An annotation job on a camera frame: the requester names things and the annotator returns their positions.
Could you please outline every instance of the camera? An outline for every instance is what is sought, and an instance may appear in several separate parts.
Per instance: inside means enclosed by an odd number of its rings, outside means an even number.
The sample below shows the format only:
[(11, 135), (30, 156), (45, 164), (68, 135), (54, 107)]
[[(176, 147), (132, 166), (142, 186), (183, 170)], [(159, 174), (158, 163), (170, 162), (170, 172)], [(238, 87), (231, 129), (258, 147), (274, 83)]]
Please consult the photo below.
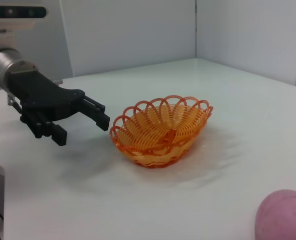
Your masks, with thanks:
[(39, 3), (0, 1), (0, 31), (32, 28), (47, 15), (47, 8)]

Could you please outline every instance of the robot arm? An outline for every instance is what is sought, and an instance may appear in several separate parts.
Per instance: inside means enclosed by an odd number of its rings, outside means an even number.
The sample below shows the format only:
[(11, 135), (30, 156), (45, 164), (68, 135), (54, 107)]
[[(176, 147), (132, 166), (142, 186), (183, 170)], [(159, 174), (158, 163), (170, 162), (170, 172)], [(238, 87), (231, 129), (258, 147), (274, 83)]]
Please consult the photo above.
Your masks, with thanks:
[(110, 118), (105, 114), (105, 106), (81, 90), (57, 86), (15, 49), (13, 30), (33, 27), (35, 21), (46, 18), (47, 13), (39, 4), (0, 2), (0, 87), (8, 93), (8, 105), (17, 110), (20, 120), (36, 138), (51, 136), (63, 146), (67, 132), (53, 121), (80, 112), (106, 131)]

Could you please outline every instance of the white table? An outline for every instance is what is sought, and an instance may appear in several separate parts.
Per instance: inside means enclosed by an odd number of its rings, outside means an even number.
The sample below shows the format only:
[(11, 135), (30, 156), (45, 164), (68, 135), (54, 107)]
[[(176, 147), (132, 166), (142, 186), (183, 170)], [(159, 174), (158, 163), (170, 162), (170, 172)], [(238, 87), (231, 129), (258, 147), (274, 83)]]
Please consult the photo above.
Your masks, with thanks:
[(105, 104), (111, 124), (140, 100), (172, 94), (214, 111), (188, 157), (145, 169), (82, 114), (60, 122), (67, 146), (35, 139), (0, 91), (5, 240), (253, 240), (264, 197), (296, 190), (295, 86), (190, 59), (63, 87)]

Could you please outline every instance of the woven plastic basket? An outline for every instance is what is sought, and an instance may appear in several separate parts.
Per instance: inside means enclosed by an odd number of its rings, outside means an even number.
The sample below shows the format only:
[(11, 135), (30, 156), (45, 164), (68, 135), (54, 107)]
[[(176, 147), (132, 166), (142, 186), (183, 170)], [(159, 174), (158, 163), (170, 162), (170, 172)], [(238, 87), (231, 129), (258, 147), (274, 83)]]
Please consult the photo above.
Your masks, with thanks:
[(207, 101), (191, 96), (140, 101), (116, 118), (110, 136), (118, 149), (136, 164), (164, 168), (189, 150), (212, 110)]

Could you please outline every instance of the pink ball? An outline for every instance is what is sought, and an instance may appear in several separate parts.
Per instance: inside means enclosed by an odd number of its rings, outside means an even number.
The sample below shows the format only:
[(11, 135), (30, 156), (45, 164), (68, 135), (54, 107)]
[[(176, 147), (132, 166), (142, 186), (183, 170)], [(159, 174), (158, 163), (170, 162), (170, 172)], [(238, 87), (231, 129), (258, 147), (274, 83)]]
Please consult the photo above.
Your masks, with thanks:
[(296, 240), (296, 191), (267, 196), (256, 217), (256, 240)]

